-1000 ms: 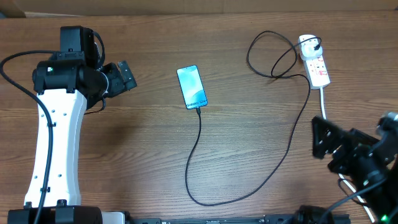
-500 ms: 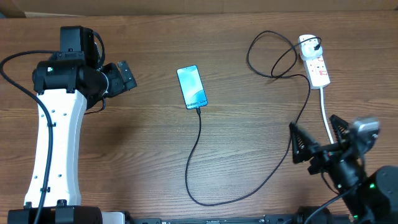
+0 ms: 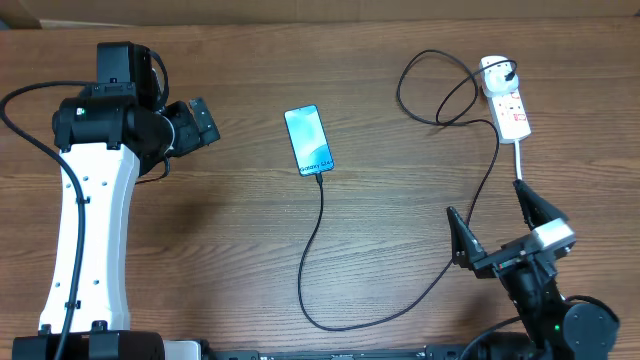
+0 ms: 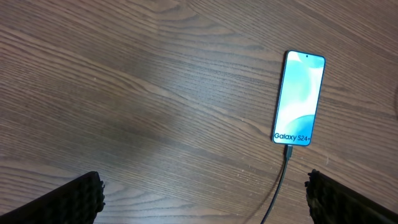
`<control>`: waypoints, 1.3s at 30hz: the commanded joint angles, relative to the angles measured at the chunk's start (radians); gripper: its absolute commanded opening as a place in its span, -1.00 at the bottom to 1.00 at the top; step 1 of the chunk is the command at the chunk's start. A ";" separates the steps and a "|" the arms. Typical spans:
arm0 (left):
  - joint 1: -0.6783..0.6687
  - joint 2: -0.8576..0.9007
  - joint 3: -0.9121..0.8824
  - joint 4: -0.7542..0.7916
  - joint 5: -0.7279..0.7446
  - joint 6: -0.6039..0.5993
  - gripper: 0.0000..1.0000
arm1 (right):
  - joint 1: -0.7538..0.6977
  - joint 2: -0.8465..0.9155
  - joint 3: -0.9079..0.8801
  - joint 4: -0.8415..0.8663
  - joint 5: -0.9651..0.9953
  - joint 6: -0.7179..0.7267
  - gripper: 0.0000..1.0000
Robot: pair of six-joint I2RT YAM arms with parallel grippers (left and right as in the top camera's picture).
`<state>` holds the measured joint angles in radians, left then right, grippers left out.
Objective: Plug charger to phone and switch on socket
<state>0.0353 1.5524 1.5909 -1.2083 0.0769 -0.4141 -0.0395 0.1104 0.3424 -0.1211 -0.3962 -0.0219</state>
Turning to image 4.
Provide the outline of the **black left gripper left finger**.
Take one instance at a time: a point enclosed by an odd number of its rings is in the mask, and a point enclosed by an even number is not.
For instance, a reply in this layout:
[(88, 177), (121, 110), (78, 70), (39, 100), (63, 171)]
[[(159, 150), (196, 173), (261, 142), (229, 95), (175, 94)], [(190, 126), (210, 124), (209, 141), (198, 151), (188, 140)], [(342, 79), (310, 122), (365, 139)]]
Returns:
[(104, 206), (104, 182), (91, 171), (1, 215), (1, 224), (93, 224)]

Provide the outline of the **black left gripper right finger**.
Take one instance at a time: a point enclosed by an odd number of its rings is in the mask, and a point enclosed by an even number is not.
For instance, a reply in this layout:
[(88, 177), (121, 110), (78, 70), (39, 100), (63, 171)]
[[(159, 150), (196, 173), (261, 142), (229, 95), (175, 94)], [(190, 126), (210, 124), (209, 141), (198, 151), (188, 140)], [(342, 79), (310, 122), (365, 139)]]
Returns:
[(314, 224), (397, 224), (397, 214), (317, 170), (305, 182)]

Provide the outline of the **blue screen smartphone black case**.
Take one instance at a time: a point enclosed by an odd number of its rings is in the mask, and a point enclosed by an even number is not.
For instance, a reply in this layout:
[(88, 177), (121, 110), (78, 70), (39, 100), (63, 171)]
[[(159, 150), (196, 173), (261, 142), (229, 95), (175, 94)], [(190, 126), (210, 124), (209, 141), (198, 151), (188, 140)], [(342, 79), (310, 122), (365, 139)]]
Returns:
[(274, 143), (310, 145), (325, 65), (321, 55), (286, 51), (271, 136)]

